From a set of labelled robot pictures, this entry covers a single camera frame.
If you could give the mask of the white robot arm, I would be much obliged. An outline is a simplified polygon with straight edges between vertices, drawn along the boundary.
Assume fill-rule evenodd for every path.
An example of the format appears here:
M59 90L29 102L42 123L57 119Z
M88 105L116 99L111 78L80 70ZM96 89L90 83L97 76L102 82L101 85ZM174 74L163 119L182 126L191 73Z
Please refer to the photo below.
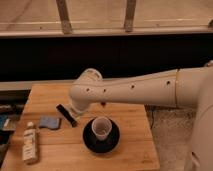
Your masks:
M83 114L92 103L133 103L197 110L184 171L213 171L213 60L185 68L113 81L93 68L72 84L71 108Z

